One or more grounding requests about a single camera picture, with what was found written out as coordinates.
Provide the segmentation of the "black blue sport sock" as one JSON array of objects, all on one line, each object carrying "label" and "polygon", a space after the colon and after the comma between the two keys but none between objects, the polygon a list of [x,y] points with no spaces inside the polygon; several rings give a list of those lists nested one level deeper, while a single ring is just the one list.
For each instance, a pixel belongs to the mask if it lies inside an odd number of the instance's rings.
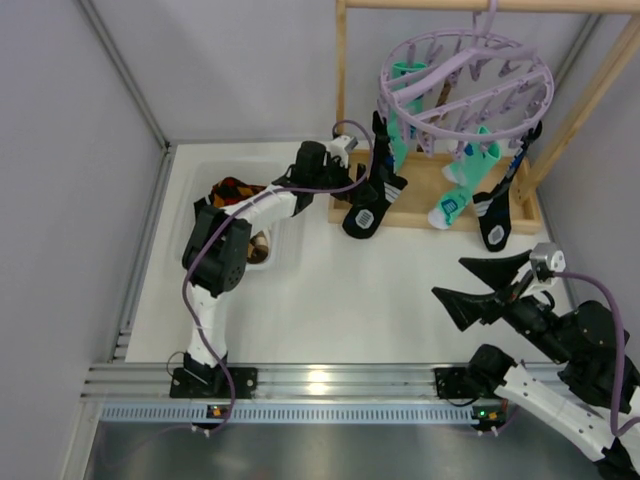
[{"label": "black blue sport sock", "polygon": [[372,130],[375,139],[371,169],[364,189],[353,200],[342,222],[343,231],[358,240],[375,234],[389,208],[408,185],[408,180],[395,171],[387,123],[377,111],[372,115]]}]

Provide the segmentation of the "mint green sock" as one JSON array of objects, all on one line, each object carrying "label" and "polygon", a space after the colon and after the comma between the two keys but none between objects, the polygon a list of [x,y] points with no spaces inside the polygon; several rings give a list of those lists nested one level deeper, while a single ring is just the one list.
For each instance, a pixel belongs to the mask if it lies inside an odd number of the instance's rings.
[{"label": "mint green sock", "polygon": [[[391,68],[391,78],[395,79],[427,68],[422,62],[396,62]],[[398,173],[410,151],[416,147],[415,128],[406,124],[394,111],[390,112],[387,131],[394,158],[394,171]]]},{"label": "mint green sock", "polygon": [[467,143],[460,156],[442,169],[445,178],[455,186],[441,196],[427,219],[436,229],[449,229],[471,202],[480,182],[501,159],[498,141]]}]

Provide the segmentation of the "red yellow black argyle sock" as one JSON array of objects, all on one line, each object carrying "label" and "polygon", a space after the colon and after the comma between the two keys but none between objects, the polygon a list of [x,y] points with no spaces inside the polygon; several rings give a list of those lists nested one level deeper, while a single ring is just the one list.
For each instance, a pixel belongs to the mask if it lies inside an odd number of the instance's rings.
[{"label": "red yellow black argyle sock", "polygon": [[265,185],[247,184],[235,177],[225,177],[211,188],[210,204],[216,208],[235,205],[261,193]]}]

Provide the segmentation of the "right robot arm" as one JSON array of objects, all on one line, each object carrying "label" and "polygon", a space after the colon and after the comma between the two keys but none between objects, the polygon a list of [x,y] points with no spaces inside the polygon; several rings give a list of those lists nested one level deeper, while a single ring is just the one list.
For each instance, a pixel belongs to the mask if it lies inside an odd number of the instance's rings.
[{"label": "right robot arm", "polygon": [[557,315],[549,289],[571,274],[553,243],[459,262],[490,290],[433,288],[456,327],[504,321],[560,366],[558,378],[574,396],[557,393],[499,347],[483,344],[462,376],[471,397],[497,397],[527,411],[579,449],[603,479],[638,478],[639,370],[625,353],[629,335],[611,293],[602,292],[605,304],[586,301]]}]

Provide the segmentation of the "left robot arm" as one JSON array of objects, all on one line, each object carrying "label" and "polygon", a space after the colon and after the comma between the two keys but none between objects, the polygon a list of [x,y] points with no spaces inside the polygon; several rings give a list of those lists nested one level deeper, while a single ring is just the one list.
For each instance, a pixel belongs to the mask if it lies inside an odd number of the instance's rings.
[{"label": "left robot arm", "polygon": [[338,198],[358,192],[366,171],[350,178],[350,154],[357,144],[345,134],[327,145],[304,141],[295,162],[261,192],[231,206],[200,208],[182,256],[181,288],[193,322],[182,370],[196,382],[215,389],[231,378],[224,360],[225,310],[245,274],[250,240],[300,214],[319,194]]}]

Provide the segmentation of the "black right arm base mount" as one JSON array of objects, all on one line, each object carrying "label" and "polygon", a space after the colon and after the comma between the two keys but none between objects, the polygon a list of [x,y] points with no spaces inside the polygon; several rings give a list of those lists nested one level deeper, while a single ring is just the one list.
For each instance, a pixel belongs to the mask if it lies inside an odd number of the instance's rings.
[{"label": "black right arm base mount", "polygon": [[488,390],[486,379],[467,367],[440,367],[434,370],[437,396],[456,407],[467,407],[479,400],[497,399]]}]

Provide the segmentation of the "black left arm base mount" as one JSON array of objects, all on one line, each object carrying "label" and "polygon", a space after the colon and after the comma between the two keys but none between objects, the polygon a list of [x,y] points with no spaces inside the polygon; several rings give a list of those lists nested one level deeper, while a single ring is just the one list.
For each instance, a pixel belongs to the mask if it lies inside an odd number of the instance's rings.
[{"label": "black left arm base mount", "polygon": [[[252,367],[231,367],[229,369],[235,397],[251,399],[258,386],[258,370]],[[169,397],[173,399],[230,399],[231,384],[220,369],[215,369],[209,379],[199,377],[184,368],[177,368],[172,374]]]}]

